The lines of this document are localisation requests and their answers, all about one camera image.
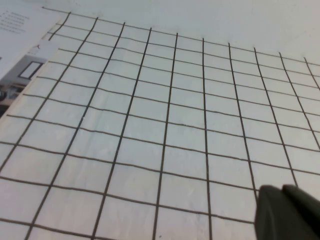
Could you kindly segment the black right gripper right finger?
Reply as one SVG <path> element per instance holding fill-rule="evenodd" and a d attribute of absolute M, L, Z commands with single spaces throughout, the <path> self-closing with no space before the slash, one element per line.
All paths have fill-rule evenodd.
<path fill-rule="evenodd" d="M 303 221 L 320 239 L 320 201 L 294 185 L 283 185 L 282 191 L 292 202 Z"/>

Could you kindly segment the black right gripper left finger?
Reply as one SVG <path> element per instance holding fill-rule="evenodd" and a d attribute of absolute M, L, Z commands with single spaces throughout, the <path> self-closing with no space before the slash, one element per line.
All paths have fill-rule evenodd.
<path fill-rule="evenodd" d="M 308 226 L 288 197 L 278 188 L 259 189 L 254 227 L 258 240 L 304 240 Z"/>

